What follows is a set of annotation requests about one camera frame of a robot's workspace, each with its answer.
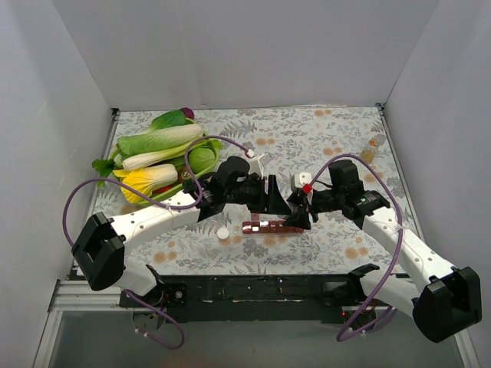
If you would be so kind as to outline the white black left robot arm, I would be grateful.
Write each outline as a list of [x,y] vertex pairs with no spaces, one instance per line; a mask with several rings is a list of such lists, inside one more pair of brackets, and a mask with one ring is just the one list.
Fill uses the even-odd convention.
[[98,212],[86,222],[72,254],[91,290],[119,287],[137,295],[148,307],[162,301],[163,288],[157,272],[128,255],[144,242],[163,233],[194,225],[219,214],[226,205],[245,205],[251,213],[290,215],[274,175],[265,176],[271,157],[230,156],[214,172],[155,205],[112,218]]

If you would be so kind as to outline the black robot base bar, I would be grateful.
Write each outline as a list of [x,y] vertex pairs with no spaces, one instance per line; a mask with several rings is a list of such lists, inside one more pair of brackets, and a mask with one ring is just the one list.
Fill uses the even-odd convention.
[[120,297],[121,307],[148,303],[180,323],[320,321],[340,324],[344,310],[365,300],[352,274],[165,276],[144,296]]

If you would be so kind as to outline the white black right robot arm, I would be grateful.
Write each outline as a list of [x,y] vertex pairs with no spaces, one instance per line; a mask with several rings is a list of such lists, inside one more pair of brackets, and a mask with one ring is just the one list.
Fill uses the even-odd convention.
[[377,323],[384,326],[395,311],[412,317],[420,332],[439,343],[482,320],[479,275],[470,267],[457,268],[440,257],[410,229],[404,229],[400,207],[376,191],[368,191],[350,155],[325,165],[331,177],[329,189],[313,188],[316,176],[301,172],[291,178],[288,200],[294,212],[286,225],[305,230],[324,212],[336,212],[351,220],[392,254],[409,279],[395,276],[393,266],[380,269],[366,264],[348,275],[347,284],[334,289],[346,293],[366,308],[376,299],[389,306]]

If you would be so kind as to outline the red weekly pill organizer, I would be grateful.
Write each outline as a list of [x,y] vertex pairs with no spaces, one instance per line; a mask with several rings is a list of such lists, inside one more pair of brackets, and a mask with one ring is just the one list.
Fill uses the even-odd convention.
[[250,220],[242,223],[242,233],[245,235],[301,234],[303,232],[302,228],[286,226],[282,218],[267,219],[259,213],[252,213]]

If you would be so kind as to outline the white bottle cap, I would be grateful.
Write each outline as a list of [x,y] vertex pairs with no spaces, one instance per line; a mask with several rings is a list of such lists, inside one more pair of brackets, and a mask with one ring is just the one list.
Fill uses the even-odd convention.
[[227,228],[220,228],[216,232],[216,236],[220,241],[225,241],[229,238],[229,230]]

